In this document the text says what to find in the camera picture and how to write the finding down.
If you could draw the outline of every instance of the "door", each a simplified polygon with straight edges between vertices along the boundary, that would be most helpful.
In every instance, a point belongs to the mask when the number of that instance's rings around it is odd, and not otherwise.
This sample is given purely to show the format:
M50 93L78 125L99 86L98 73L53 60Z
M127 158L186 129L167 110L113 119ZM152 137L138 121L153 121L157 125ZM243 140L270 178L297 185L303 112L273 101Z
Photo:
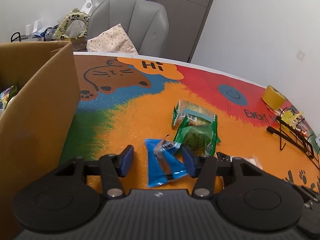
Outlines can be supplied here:
M188 62L210 0L149 0L162 4L168 15L169 33L161 54Z

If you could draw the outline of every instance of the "leather chair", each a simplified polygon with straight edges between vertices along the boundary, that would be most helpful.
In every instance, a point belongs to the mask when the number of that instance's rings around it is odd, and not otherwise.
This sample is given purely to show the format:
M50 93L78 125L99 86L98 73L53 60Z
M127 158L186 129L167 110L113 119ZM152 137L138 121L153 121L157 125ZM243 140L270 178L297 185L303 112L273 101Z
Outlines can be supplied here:
M146 0L104 0L90 17L88 39L119 23L139 55L160 56L169 29L163 5Z

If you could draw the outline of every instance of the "orange speech bubble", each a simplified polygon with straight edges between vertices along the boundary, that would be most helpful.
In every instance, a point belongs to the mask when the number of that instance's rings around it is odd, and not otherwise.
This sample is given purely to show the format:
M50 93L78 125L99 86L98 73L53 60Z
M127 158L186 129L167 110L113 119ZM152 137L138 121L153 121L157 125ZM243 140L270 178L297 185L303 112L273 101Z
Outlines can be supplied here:
M183 75L177 70L176 65L138 58L118 57L118 61L133 65L136 69L146 74L160 74L169 79L180 80Z

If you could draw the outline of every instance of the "blue snack package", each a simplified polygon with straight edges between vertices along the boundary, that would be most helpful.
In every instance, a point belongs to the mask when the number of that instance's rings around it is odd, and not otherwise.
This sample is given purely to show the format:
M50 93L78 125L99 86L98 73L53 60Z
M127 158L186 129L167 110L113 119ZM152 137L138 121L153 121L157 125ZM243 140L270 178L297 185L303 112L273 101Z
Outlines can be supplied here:
M165 139L145 139L148 150L148 187L156 187L187 175L182 162L173 154L181 143Z

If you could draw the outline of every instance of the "blue smiley face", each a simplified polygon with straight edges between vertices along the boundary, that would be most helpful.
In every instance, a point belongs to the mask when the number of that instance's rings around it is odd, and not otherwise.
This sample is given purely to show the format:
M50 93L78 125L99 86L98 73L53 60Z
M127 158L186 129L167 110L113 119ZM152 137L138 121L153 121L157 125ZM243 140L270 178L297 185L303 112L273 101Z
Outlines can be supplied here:
M219 85L218 89L219 92L232 103L235 103L239 106L246 106L248 104L248 101L245 98L245 96L237 89L228 85Z

